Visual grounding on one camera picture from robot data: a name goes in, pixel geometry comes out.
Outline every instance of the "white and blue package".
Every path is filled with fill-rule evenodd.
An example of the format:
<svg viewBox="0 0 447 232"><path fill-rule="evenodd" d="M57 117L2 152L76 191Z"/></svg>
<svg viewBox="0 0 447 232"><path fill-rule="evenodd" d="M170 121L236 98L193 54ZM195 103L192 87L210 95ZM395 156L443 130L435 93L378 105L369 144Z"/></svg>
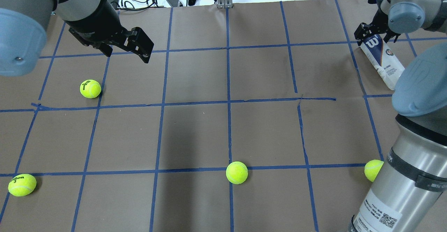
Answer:
<svg viewBox="0 0 447 232"><path fill-rule="evenodd" d="M360 45L383 82L394 90L397 80L405 70L399 59L390 50L380 35L366 38Z"/></svg>

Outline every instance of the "tennis ball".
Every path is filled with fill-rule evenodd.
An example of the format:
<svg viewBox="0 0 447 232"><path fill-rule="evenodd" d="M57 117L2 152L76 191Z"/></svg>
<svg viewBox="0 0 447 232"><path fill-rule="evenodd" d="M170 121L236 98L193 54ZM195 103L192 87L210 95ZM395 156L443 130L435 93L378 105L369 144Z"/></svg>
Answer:
<svg viewBox="0 0 447 232"><path fill-rule="evenodd" d="M34 176L24 173L17 175L9 182L8 190L14 196L25 196L36 188L36 184Z"/></svg>
<svg viewBox="0 0 447 232"><path fill-rule="evenodd" d="M101 85L95 80L86 80L79 87L81 94L86 98L96 98L101 93Z"/></svg>
<svg viewBox="0 0 447 232"><path fill-rule="evenodd" d="M365 165L365 176L371 182L374 182L377 174L382 168L383 162L378 159L373 159Z"/></svg>
<svg viewBox="0 0 447 232"><path fill-rule="evenodd" d="M233 184L241 184L249 176L247 166L242 162L232 162L227 167L227 179Z"/></svg>

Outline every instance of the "light blue joint cap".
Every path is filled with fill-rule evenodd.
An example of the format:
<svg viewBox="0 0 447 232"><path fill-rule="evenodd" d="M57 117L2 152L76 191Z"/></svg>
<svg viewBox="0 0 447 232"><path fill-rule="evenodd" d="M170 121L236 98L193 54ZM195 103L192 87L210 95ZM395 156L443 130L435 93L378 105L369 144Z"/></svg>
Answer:
<svg viewBox="0 0 447 232"><path fill-rule="evenodd" d="M45 47L45 30L29 16L4 8L0 22L0 76L30 73Z"/></svg>
<svg viewBox="0 0 447 232"><path fill-rule="evenodd" d="M404 70L393 94L399 114L417 117L447 105L447 43L418 55Z"/></svg>
<svg viewBox="0 0 447 232"><path fill-rule="evenodd" d="M396 33L410 33L419 29L425 21L424 10L415 3L401 2L391 6L388 27Z"/></svg>

